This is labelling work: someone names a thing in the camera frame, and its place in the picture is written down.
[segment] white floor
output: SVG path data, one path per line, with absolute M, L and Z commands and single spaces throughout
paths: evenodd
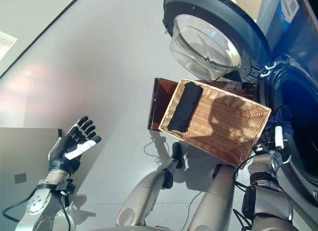
M 79 231 L 114 226 L 134 186 L 167 159 L 176 141 L 146 129 L 154 78 L 194 78 L 170 54 L 162 4 L 79 0 L 0 80 L 3 127 L 66 131 L 82 115 L 94 120 L 103 140 L 82 157 L 73 176 Z M 146 152 L 159 158 L 144 153 L 151 136 L 156 145 Z M 190 147 L 185 153 L 187 169 L 176 174 L 171 190 L 161 191 L 148 225 L 180 231 L 190 201 L 210 184 L 218 161 Z M 240 173 L 245 183 L 247 177 L 246 170 Z M 200 197 L 190 207 L 187 225 Z M 234 208 L 240 210 L 242 197 L 235 192 Z M 303 225 L 300 219 L 295 224 Z M 230 230 L 240 230 L 234 215 Z

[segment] wicker basket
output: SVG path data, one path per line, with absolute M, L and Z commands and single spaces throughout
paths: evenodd
M 169 131 L 167 126 L 188 82 L 200 85 L 203 88 L 202 95 L 187 131 Z M 159 129 L 229 164 L 239 166 L 250 155 L 270 112 L 270 108 L 247 98 L 197 81 L 181 79 Z

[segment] sticker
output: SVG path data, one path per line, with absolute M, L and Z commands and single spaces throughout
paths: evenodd
M 278 14 L 280 21 L 283 25 L 283 30 L 286 32 L 290 26 L 290 23 L 294 19 L 299 5 L 297 0 L 280 0 L 276 8 L 276 13 Z
M 285 20 L 288 23 L 291 23 L 296 12 L 299 9 L 299 5 L 297 0 L 280 0 L 280 4 L 282 7 L 283 14 L 285 16 Z

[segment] black cloth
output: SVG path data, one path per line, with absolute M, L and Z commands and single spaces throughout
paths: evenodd
M 275 128 L 276 124 L 279 124 L 283 128 L 284 133 L 288 133 L 290 135 L 294 134 L 294 129 L 292 126 L 292 113 L 289 110 L 287 105 L 283 105 L 279 107 L 275 114 L 270 117 L 265 125 L 265 129 L 271 130 Z
M 175 109 L 175 112 L 167 126 L 167 129 L 177 130 L 182 133 L 187 131 L 187 128 L 192 117 L 192 113 L 197 106 L 198 100 L 201 97 L 203 88 L 193 82 L 186 83 L 180 101 Z

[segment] black cable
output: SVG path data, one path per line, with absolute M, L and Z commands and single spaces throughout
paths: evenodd
M 251 223 L 247 220 L 247 218 L 244 217 L 244 215 L 242 215 L 239 211 L 237 211 L 236 209 L 233 209 L 233 213 L 235 214 L 235 216 L 237 217 L 238 221 L 240 222 L 240 224 L 242 225 L 242 230 L 250 230 L 252 225 Z M 240 217 L 248 224 L 248 226 L 244 226 L 242 220 L 240 219 Z
M 252 156 L 250 156 L 248 159 L 246 159 L 245 161 L 243 161 L 243 162 L 236 168 L 236 170 L 235 170 L 235 172 L 234 172 L 234 174 L 233 174 L 233 182 L 234 182 L 235 186 L 236 186 L 238 189 L 240 189 L 240 190 L 242 190 L 242 191 L 244 191 L 244 192 L 245 192 L 245 190 L 243 190 L 241 187 L 246 188 L 247 186 L 246 186 L 246 185 L 243 185 L 242 183 L 240 183 L 240 182 L 238 182 L 238 181 L 236 181 L 236 180 L 235 180 L 235 177 L 236 177 L 236 175 L 237 175 L 239 169 L 242 167 L 242 165 L 244 165 L 248 160 L 252 159 L 254 156 L 255 156 L 255 155 L 252 155 Z
M 34 195 L 35 191 L 36 191 L 36 189 L 34 189 L 34 190 L 31 192 L 31 194 L 30 194 L 28 197 L 26 197 L 24 200 L 22 200 L 22 201 L 20 201 L 20 202 L 18 202 L 18 203 L 16 203 L 16 204 L 14 204 L 14 205 L 11 205 L 11 206 L 9 206 L 8 208 L 5 208 L 5 209 L 2 211 L 2 215 L 3 215 L 5 218 L 7 218 L 7 219 L 9 219 L 9 220 L 11 220 L 11 221 L 14 221 L 14 222 L 16 222 L 16 223 L 20 222 L 20 220 L 14 218 L 14 217 L 11 217 L 11 216 L 9 216 L 9 215 L 7 215 L 6 212 L 9 211 L 10 209 L 13 209 L 14 207 L 17 207 L 17 206 L 23 204 L 24 202 L 27 202 L 27 201 L 28 201 L 29 199 L 31 199 L 31 197 Z
M 151 155 L 151 154 L 149 154 L 148 152 L 146 152 L 146 147 L 148 147 L 148 146 L 149 146 L 150 144 L 152 144 L 152 143 L 154 143 L 154 141 L 152 141 L 152 142 L 150 142 L 150 143 L 148 143 L 148 144 L 146 144 L 146 145 L 144 146 L 144 153 L 147 154 L 147 155 L 149 155 L 149 156 L 153 156 L 153 157 L 159 158 L 158 155 Z
M 168 151 L 167 151 L 167 153 L 168 153 L 168 155 L 169 155 L 169 153 L 170 153 L 170 148 L 169 148 L 169 144 L 167 143 L 167 142 L 164 142 L 166 145 L 167 145 L 167 148 L 168 148 Z
M 65 208 L 64 208 L 64 206 L 63 206 L 63 204 L 62 204 L 61 198 L 62 198 L 62 197 L 60 197 L 60 199 L 59 199 L 60 205 L 61 205 L 61 207 L 62 207 L 62 210 L 63 210 L 63 213 L 64 213 L 64 215 L 65 215 L 65 218 L 66 218 L 66 220 L 68 221 L 69 231 L 71 231 L 71 222 L 70 222 L 69 216 L 68 216 L 68 214 L 66 213 Z

